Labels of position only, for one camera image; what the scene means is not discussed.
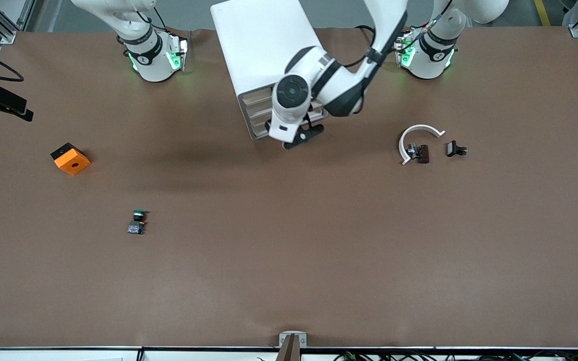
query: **brown table surface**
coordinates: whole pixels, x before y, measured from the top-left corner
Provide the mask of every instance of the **brown table surface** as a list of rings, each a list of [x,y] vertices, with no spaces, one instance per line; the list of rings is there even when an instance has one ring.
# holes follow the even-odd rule
[[[341,62],[367,44],[318,34]],[[162,84],[115,34],[19,34],[5,86],[35,120],[0,114],[0,346],[578,346],[578,41],[459,45],[436,80],[390,60],[360,115],[284,151],[249,139],[215,32]],[[401,166],[418,123],[447,134],[411,135],[431,163]],[[93,160],[78,176],[50,158],[65,142]]]

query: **orange block with hole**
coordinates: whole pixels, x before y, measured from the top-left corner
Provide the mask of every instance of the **orange block with hole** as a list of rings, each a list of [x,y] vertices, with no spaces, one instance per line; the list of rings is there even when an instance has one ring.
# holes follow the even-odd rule
[[[59,169],[71,175],[78,174],[90,165],[90,160],[69,142],[51,153],[51,157]]]

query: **white c-shaped part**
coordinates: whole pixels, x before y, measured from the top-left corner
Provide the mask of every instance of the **white c-shaped part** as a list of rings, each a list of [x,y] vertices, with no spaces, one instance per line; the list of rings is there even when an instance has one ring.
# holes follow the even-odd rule
[[[401,135],[401,140],[399,140],[399,142],[398,142],[398,151],[401,152],[401,157],[403,157],[403,165],[406,165],[407,162],[409,162],[411,160],[411,157],[407,153],[407,150],[405,150],[405,145],[404,145],[405,136],[407,135],[407,133],[412,132],[414,130],[426,130],[427,132],[430,132],[433,135],[435,135],[436,138],[439,138],[439,137],[441,137],[441,135],[445,134],[445,130],[443,130],[442,132],[439,132],[433,126],[429,126],[429,125],[425,125],[425,124],[410,126],[408,129],[406,129],[403,132],[403,135]]]

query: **white robotic arm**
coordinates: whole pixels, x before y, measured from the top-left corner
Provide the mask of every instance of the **white robotic arm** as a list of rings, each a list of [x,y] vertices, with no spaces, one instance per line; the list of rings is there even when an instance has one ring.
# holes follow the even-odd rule
[[[397,44],[397,60],[422,79],[436,78],[450,66],[454,46],[468,18],[489,23],[501,16],[509,0],[435,0],[433,16]]]
[[[337,117],[362,109],[363,97],[385,57],[392,51],[407,19],[407,0],[365,0],[376,34],[356,73],[341,66],[323,48],[300,50],[289,61],[285,75],[273,87],[270,137],[283,142],[285,149],[307,142],[323,131],[323,126],[303,130],[311,99]]]
[[[149,82],[167,80],[183,70],[186,39],[158,30],[144,21],[144,12],[156,6],[156,0],[71,0],[75,6],[107,23],[126,46],[133,68]]]

